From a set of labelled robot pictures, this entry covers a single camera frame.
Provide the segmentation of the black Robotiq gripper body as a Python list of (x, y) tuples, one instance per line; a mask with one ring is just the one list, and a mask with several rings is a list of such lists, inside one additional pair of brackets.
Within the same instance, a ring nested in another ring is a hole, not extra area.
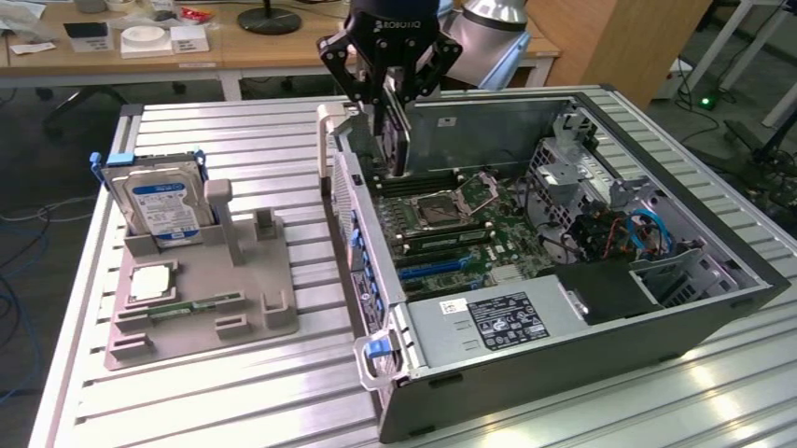
[(353, 1), (346, 34), (371, 69), (416, 65), (440, 33), (438, 1)]

